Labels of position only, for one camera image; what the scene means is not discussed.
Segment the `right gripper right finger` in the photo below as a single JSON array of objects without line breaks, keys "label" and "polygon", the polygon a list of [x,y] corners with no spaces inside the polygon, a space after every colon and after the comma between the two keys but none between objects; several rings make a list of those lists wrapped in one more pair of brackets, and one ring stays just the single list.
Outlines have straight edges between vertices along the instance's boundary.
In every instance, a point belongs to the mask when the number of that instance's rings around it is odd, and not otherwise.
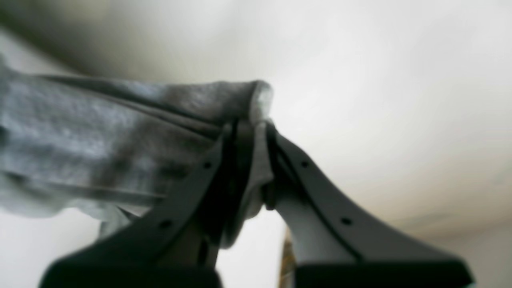
[{"label": "right gripper right finger", "polygon": [[459,257],[416,240],[360,208],[298,146],[266,127],[274,191],[296,258],[295,288],[469,288]]}]

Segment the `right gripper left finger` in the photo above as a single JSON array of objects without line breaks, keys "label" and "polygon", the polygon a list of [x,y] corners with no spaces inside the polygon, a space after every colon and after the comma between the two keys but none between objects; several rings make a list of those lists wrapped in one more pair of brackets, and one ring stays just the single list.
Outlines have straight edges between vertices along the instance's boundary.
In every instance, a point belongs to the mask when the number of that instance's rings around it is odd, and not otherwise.
[{"label": "right gripper left finger", "polygon": [[220,288],[216,256],[234,244],[251,206],[254,151],[247,120],[227,124],[214,147],[139,220],[59,259],[42,288]]}]

